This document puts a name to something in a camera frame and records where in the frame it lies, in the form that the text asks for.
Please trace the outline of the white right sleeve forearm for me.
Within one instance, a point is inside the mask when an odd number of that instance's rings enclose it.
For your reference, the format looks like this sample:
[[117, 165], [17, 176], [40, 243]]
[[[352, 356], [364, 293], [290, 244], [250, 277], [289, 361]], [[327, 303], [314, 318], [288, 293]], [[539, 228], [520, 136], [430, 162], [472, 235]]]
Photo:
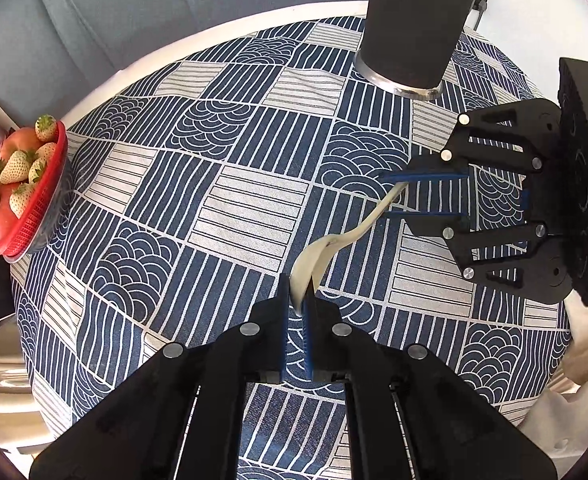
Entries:
[[588, 448], [588, 307], [577, 292], [564, 301], [572, 342], [561, 378], [544, 389], [518, 429], [551, 458], [563, 478]]

